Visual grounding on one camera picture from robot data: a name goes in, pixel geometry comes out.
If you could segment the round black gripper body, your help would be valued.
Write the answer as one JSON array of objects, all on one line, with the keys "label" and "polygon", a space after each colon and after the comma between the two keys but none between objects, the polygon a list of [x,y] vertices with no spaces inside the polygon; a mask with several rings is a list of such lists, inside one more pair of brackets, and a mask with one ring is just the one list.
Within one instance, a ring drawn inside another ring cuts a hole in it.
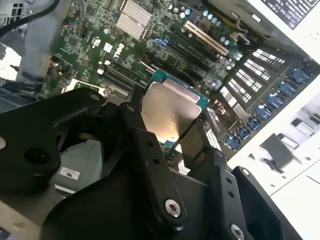
[{"label": "round black gripper body", "polygon": [[120,161],[110,175],[58,203],[42,240],[199,240],[204,224],[183,197],[191,181],[165,161]]}]

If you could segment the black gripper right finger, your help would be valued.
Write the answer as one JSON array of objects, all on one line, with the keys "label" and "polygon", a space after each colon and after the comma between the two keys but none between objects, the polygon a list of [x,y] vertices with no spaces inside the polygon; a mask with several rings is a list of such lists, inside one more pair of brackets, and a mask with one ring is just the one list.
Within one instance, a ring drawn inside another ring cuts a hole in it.
[{"label": "black gripper right finger", "polygon": [[188,176],[206,185],[205,224],[214,240],[300,240],[301,236],[256,178],[244,167],[230,169],[194,121],[180,145]]}]

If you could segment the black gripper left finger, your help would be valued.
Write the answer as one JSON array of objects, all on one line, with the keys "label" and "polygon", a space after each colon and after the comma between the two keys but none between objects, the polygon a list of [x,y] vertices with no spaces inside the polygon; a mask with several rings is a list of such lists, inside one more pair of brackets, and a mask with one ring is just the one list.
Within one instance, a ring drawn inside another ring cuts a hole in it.
[{"label": "black gripper left finger", "polygon": [[0,225],[8,231],[41,231],[61,198],[53,178],[61,148],[79,133],[95,137],[109,176],[121,161],[165,161],[141,116],[144,91],[115,105],[90,88],[78,88],[0,115]]}]

